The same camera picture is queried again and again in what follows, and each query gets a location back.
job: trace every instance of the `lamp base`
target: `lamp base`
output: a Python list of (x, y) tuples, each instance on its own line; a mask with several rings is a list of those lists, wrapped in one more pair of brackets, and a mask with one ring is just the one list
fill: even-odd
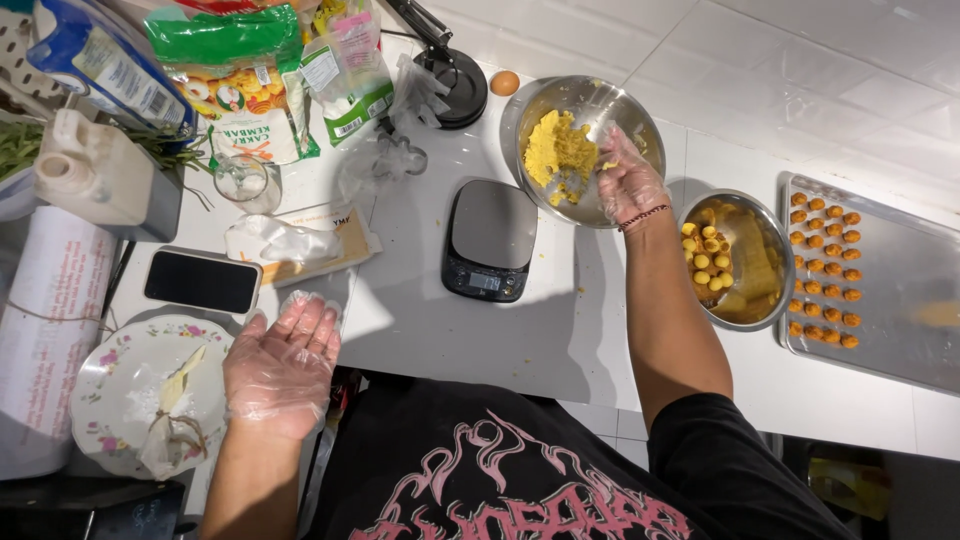
[(438, 81), (450, 88), (449, 94), (439, 96), (450, 110), (438, 114), (437, 120), (441, 129), (459, 130), (479, 120), (487, 108), (487, 78), (471, 57), (455, 49), (447, 49), (446, 53), (452, 61), (428, 61), (427, 53), (422, 52), (414, 62), (432, 71)]

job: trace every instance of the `baking tray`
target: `baking tray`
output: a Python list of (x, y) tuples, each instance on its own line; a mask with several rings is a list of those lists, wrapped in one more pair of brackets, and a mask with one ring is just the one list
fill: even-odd
[[(794, 298), (815, 302), (821, 309), (837, 307), (844, 313), (855, 312), (862, 323), (850, 328), (842, 322), (830, 323), (822, 312), (818, 317), (807, 317), (802, 311), (787, 311), (777, 324), (780, 344), (796, 355), (960, 395), (960, 232), (801, 175), (791, 178), (784, 189), (780, 220), (788, 233), (813, 234), (805, 221), (790, 224), (789, 214), (794, 209), (806, 210), (807, 220), (822, 217), (827, 225), (843, 223), (842, 219), (828, 218), (825, 209), (810, 211), (806, 203), (791, 207), (790, 196), (798, 191), (808, 199), (824, 199), (826, 208), (839, 205), (844, 212), (860, 213), (859, 224), (844, 225), (844, 231), (861, 232), (859, 242), (847, 244), (842, 237), (827, 236), (825, 228), (818, 234), (824, 237), (825, 245), (839, 243), (844, 249), (857, 248), (861, 258), (828, 257), (824, 248), (810, 248), (805, 243), (792, 247), (804, 260), (833, 260), (845, 270), (856, 268), (863, 273), (860, 281), (848, 282), (842, 275), (812, 273), (804, 265), (797, 269), (799, 279), (815, 279), (824, 287), (836, 283), (842, 290), (856, 288), (863, 297), (847, 302), (842, 296), (794, 292)], [(787, 333), (789, 321), (834, 328), (841, 334), (855, 335), (860, 343), (846, 349), (839, 343), (792, 337)]]

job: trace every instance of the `digital kitchen scale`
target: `digital kitchen scale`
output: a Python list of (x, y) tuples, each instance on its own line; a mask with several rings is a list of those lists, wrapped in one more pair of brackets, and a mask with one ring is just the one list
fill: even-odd
[(488, 302), (523, 294), (537, 237), (537, 205), (521, 189), (473, 180), (453, 199), (441, 281), (451, 292)]

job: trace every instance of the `blue package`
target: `blue package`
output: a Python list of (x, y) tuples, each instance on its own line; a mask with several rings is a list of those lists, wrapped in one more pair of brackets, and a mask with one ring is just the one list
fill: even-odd
[(37, 0), (27, 61), (135, 130), (192, 138), (196, 111), (155, 64), (150, 42), (93, 0)]

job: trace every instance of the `bracelet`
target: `bracelet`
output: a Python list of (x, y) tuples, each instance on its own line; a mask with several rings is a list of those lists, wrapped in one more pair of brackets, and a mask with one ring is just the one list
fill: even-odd
[(660, 206), (655, 207), (655, 208), (653, 208), (653, 209), (649, 209), (649, 210), (643, 212), (641, 215), (639, 215), (639, 216), (637, 216), (637, 217), (635, 217), (635, 218), (633, 218), (633, 219), (628, 219), (627, 221), (621, 223), (620, 226), (617, 227), (616, 229), (617, 229), (618, 231), (620, 231), (621, 233), (623, 233), (623, 230), (626, 229), (627, 226), (635, 223), (636, 221), (639, 221), (639, 220), (641, 220), (641, 219), (643, 219), (643, 218), (645, 218), (645, 217), (650, 217), (651, 215), (653, 215), (653, 214), (655, 214), (655, 213), (657, 213), (657, 212), (659, 212), (659, 211), (661, 211), (661, 210), (666, 210), (666, 209), (671, 209), (671, 208), (673, 208), (673, 207), (671, 207), (670, 205), (660, 205)]

